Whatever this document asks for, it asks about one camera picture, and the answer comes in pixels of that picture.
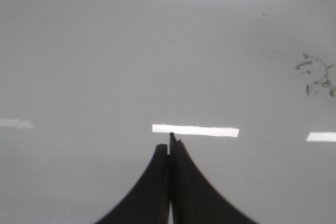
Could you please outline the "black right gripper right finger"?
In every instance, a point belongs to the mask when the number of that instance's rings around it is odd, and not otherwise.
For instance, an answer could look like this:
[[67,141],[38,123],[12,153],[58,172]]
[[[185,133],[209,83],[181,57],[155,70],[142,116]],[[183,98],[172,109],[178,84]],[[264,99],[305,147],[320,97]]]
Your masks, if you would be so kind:
[[171,141],[171,202],[174,223],[255,223],[207,181],[182,141]]

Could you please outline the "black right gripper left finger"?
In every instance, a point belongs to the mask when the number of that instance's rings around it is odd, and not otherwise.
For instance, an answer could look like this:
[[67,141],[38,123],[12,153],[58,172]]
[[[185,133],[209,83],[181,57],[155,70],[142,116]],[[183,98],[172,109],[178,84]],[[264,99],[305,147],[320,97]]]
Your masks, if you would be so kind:
[[169,174],[167,145],[159,144],[137,183],[97,223],[168,223]]

